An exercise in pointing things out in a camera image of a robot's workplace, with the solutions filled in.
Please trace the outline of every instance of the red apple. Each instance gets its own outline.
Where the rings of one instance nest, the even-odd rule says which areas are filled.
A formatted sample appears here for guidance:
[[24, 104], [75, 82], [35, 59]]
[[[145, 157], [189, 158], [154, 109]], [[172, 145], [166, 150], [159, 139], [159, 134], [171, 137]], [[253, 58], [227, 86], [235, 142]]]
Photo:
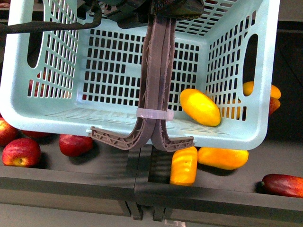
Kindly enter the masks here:
[[49, 136], [51, 135], [51, 133], [48, 133], [48, 132], [40, 132], [40, 131], [26, 131], [26, 130], [21, 130], [21, 132], [30, 137], [30, 138], [33, 138], [33, 139], [39, 139], [39, 138], [43, 138], [43, 137], [46, 137], [46, 136]]
[[[29, 81], [29, 84], [28, 84], [28, 89], [29, 89], [29, 91], [31, 91], [31, 90], [33, 89], [33, 82], [34, 82], [34, 81], [33, 81], [32, 79]], [[35, 83], [34, 86], [35, 86], [34, 96], [35, 96], [35, 97], [38, 97], [39, 83]], [[40, 97], [43, 97], [44, 87], [45, 87], [45, 85], [42, 84], [42, 85], [41, 85], [41, 91], [40, 91]]]
[[40, 161], [39, 144], [30, 138], [13, 140], [2, 152], [2, 162], [6, 166], [30, 167]]
[[274, 111], [276, 111], [280, 107], [281, 103], [278, 99], [270, 97], [269, 101], [269, 113], [270, 116]]
[[18, 129], [8, 124], [3, 117], [0, 118], [0, 146], [6, 146], [18, 135]]
[[10, 4], [10, 0], [0, 0], [0, 3], [8, 3], [8, 4]]
[[10, 4], [9, 3], [0, 3], [0, 8], [9, 8], [10, 7]]
[[59, 147], [62, 154], [69, 157], [77, 157], [87, 153], [93, 148], [93, 140], [87, 136], [61, 134]]

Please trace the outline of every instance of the black shelf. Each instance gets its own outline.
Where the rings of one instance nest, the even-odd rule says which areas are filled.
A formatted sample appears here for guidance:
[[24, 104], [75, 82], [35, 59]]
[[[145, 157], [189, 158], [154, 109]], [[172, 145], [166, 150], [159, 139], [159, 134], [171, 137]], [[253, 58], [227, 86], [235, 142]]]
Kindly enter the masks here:
[[[273, 172], [302, 174], [302, 167], [300, 167], [303, 162], [302, 148], [303, 145], [264, 142], [257, 149], [250, 151], [249, 161], [244, 167], [229, 174], [227, 171], [199, 165], [196, 182], [192, 187], [164, 183], [165, 175], [166, 181], [169, 181], [170, 172], [166, 167], [170, 165], [168, 157], [172, 155], [164, 152], [160, 152], [161, 155], [159, 155], [159, 151], [151, 147], [145, 148], [140, 154], [139, 174], [135, 187], [136, 200], [141, 205], [165, 208], [165, 218], [168, 219], [172, 209], [178, 209], [184, 210], [184, 214], [186, 214], [185, 210], [191, 210], [302, 223], [302, 199], [261, 194], [256, 191], [258, 182], [266, 174]], [[153, 153], [157, 153], [158, 163], [162, 163], [163, 166], [153, 166], [150, 162], [153, 159]], [[281, 160], [285, 160], [283, 166], [280, 166]], [[295, 168], [289, 168], [294, 161], [297, 164], [294, 164]], [[182, 216], [179, 216], [178, 220], [194, 221], [184, 220]]]
[[71, 158], [60, 152], [58, 139], [55, 134], [38, 141], [42, 160], [35, 168], [0, 164], [1, 203], [132, 214], [140, 219], [138, 208], [132, 210], [136, 208], [134, 185], [139, 150], [119, 150], [95, 142], [92, 151]]

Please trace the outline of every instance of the black cable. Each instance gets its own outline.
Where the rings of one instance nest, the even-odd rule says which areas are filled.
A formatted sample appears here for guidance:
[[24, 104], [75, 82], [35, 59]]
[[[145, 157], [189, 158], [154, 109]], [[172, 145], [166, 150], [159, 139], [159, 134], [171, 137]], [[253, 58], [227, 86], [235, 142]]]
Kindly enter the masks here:
[[91, 11], [94, 13], [94, 19], [91, 23], [84, 25], [76, 22], [71, 24], [61, 24], [57, 22], [32, 21], [18, 25], [4, 25], [0, 23], [0, 34], [15, 34], [15, 33], [36, 33], [58, 30], [81, 30], [95, 28], [101, 24], [102, 10], [97, 0], [93, 0]]

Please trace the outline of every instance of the basket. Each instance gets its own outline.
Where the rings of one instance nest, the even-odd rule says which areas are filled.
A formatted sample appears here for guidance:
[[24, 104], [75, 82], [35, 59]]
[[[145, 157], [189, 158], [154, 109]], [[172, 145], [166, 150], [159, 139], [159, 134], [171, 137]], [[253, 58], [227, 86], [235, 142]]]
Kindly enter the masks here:
[[[29, 22], [32, 8], [33, 0], [12, 2], [9, 25]], [[74, 0], [44, 0], [44, 9], [45, 21], [92, 21], [89, 15], [86, 21], [77, 18]], [[193, 136], [198, 147], [234, 149], [253, 149], [264, 140], [278, 9], [278, 0], [207, 0], [201, 19], [177, 23], [169, 94], [174, 119], [166, 124], [171, 138]], [[88, 136], [94, 126], [129, 134], [137, 120], [146, 30], [122, 30], [103, 19], [91, 30], [44, 32], [34, 68], [27, 63], [29, 34], [7, 35], [1, 114], [30, 131]], [[245, 54], [255, 34], [255, 86], [244, 96]], [[182, 111], [179, 95], [185, 88], [216, 102], [219, 126], [200, 125]]]

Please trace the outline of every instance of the yellow mango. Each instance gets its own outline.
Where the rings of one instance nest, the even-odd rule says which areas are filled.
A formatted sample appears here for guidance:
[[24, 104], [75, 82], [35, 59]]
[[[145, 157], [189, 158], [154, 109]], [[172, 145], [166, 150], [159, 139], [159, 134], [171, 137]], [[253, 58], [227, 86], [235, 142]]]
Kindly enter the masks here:
[[[245, 96], [250, 96], [254, 89], [254, 81], [243, 84], [243, 93]], [[276, 99], [281, 97], [281, 91], [275, 85], [271, 85], [270, 96]]]
[[180, 103], [183, 110], [202, 125], [214, 127], [221, 122], [217, 105], [197, 89], [183, 90], [180, 95]]
[[197, 162], [195, 147], [177, 150], [172, 157], [170, 184], [191, 186], [196, 180]]
[[[227, 107], [227, 110], [226, 110], [226, 117], [229, 118], [229, 108], [230, 107]], [[235, 118], [235, 111], [236, 111], [236, 107], [231, 107], [232, 109], [232, 114], [231, 114], [231, 118], [234, 119]], [[237, 119], [240, 119], [240, 111], [241, 111], [241, 108], [240, 107], [237, 107]]]
[[226, 170], [242, 167], [248, 157], [247, 150], [200, 148], [198, 151], [198, 163]]

